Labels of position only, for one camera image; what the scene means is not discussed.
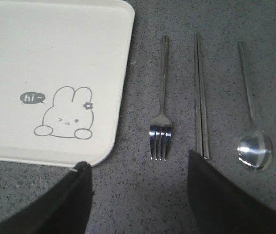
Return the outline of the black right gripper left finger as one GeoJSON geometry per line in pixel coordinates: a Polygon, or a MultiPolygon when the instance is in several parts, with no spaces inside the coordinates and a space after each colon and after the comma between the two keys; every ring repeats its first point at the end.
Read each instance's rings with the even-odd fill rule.
{"type": "Polygon", "coordinates": [[[77,163],[54,187],[0,223],[0,234],[83,234],[92,208],[92,169],[77,163]]]}

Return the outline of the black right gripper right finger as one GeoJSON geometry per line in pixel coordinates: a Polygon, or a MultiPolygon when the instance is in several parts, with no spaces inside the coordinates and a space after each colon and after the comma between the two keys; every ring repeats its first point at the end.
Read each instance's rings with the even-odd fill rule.
{"type": "Polygon", "coordinates": [[[202,234],[276,234],[276,211],[189,151],[188,199],[202,234]]]}

